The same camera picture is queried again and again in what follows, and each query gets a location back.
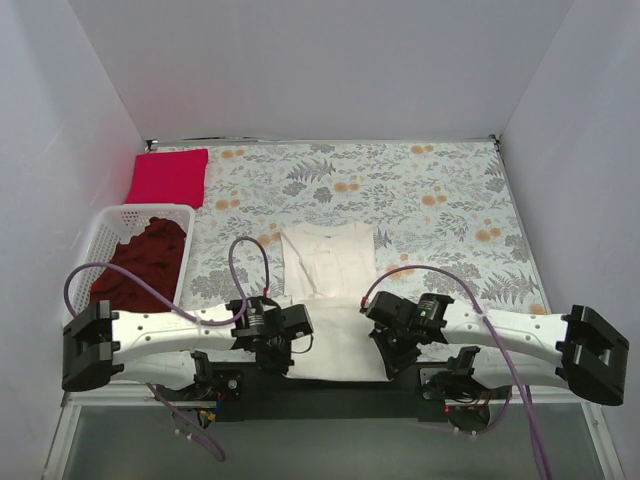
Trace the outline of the white t shirt red print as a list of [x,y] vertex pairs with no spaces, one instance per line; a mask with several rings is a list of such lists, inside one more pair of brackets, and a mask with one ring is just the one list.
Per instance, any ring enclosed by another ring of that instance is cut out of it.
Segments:
[[281,232],[284,295],[306,307],[313,345],[296,340],[288,379],[385,382],[384,362],[360,302],[377,279],[373,227],[308,223]]

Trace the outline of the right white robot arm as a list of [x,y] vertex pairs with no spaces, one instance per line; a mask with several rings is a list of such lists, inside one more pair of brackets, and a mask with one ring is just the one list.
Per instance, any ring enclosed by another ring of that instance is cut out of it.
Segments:
[[386,291],[363,299],[388,379],[417,363],[420,348],[458,345],[429,390],[448,399],[522,383],[571,391],[605,406],[624,402],[628,340],[598,312],[575,305],[568,314],[531,315],[492,309],[486,314],[447,295],[416,302]]

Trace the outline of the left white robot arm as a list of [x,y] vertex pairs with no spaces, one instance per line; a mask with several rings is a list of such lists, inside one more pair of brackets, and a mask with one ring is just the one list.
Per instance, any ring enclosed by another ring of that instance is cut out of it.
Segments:
[[116,311],[99,301],[63,329],[61,385],[77,393],[125,380],[200,400],[227,382],[209,352],[244,350],[259,370],[284,375],[294,364],[293,341],[313,332],[304,305],[266,297],[184,314]]

